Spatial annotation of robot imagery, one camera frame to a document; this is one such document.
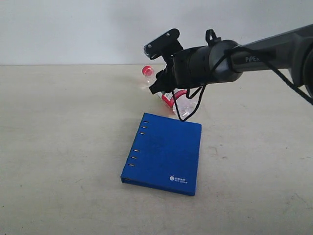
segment blue binder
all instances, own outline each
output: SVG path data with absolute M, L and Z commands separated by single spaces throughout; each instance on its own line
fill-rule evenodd
M 194 196 L 200 139 L 200 124 L 145 113 L 122 182 Z

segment table surface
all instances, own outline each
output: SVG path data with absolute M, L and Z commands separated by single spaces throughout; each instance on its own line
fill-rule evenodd
M 313 108 L 270 71 L 207 87 L 194 197 L 122 184 L 143 113 L 175 118 L 141 68 L 0 67 L 0 235 L 313 234 Z

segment black cable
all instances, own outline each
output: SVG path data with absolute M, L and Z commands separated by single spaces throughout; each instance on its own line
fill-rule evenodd
M 258 52 L 257 50 L 252 50 L 249 49 L 247 47 L 235 47 L 233 49 L 227 50 L 225 51 L 224 55 L 218 60 L 218 62 L 213 66 L 213 68 L 210 70 L 209 74 L 208 74 L 208 79 L 207 81 L 211 78 L 211 76 L 213 75 L 213 72 L 215 71 L 215 69 L 223 62 L 223 60 L 230 58 L 230 56 L 236 52 L 248 52 L 253 56 L 256 56 L 258 59 L 260 59 L 261 62 L 263 62 L 269 69 L 271 69 L 274 73 L 276 73 L 291 89 L 293 89 L 297 94 L 299 94 L 302 98 L 304 98 L 307 102 L 309 102 L 310 104 L 313 105 L 313 98 L 309 97 L 307 94 L 305 94 L 302 90 L 300 90 L 297 86 L 295 86 L 292 82 L 290 82 L 286 76 L 284 76 L 278 68 L 276 68 L 273 64 L 271 64 L 269 62 L 269 60 L 260 52 Z M 207 81 L 205 81 L 205 84 L 202 87 L 199 87 L 191 96 L 189 96 L 190 94 L 190 90 L 187 90 L 187 94 L 189 99 L 192 99 L 200 90 L 200 95 L 198 98 L 198 102 L 197 105 L 195 107 L 195 109 L 193 110 L 193 112 L 191 114 L 189 114 L 185 119 L 182 119 L 179 113 L 179 109 L 177 106 L 177 102 L 176 102 L 176 97 L 174 94 L 174 91 L 172 91 L 172 95 L 173 95 L 173 99 L 174 99 L 174 104 L 176 107 L 176 111 L 177 111 L 177 115 L 180 121 L 186 121 L 188 120 L 191 116 L 193 116 L 195 114 L 195 112 L 198 110 L 201 100 L 202 100 L 202 96 L 204 93 L 204 90 L 206 88 L 207 85 Z

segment white background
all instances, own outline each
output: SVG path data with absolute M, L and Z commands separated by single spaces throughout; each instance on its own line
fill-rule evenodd
M 172 27 L 184 47 L 204 45 L 209 28 L 245 44 L 311 24 L 312 9 L 312 0 L 1 0 L 0 64 L 149 63 L 142 47 Z

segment clear plastic bottle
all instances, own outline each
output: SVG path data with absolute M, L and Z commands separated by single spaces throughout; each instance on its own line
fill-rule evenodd
M 155 81 L 155 72 L 153 68 L 149 65 L 146 65 L 142 69 L 142 74 L 147 78 L 148 85 L 151 86 Z M 181 118 L 187 117 L 195 109 L 197 105 L 197 99 L 187 99 L 186 97 L 187 90 L 175 89 L 174 94 Z M 177 115 L 176 107 L 174 104 L 174 99 L 172 93 L 159 92 L 157 95 L 173 110 Z

